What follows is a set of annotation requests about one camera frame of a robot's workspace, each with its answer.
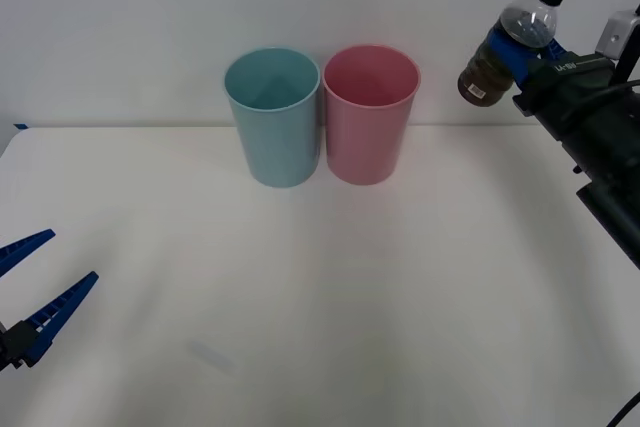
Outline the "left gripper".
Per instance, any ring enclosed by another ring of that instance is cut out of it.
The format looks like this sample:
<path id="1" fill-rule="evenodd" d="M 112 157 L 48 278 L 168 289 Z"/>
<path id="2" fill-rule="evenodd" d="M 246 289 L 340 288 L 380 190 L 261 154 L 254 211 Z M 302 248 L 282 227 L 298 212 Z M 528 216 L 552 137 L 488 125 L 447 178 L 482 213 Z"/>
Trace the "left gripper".
<path id="1" fill-rule="evenodd" d="M 55 237 L 52 229 L 35 233 L 0 248 L 0 276 Z M 53 340 L 88 295 L 99 276 L 92 271 L 40 310 L 6 330 L 0 323 L 0 371 L 13 365 L 37 364 Z"/>

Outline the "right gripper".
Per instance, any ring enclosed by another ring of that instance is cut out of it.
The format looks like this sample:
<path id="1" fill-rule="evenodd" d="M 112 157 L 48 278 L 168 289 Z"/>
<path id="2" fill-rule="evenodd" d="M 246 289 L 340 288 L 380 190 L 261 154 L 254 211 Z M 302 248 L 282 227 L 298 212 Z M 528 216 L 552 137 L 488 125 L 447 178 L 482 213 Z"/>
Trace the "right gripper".
<path id="1" fill-rule="evenodd" d="M 515 105 L 535 118 L 584 173 L 599 182 L 639 180 L 639 81 L 615 81 L 609 59 L 568 52 L 553 38 L 533 51 L 494 26 L 488 46 L 521 93 Z"/>

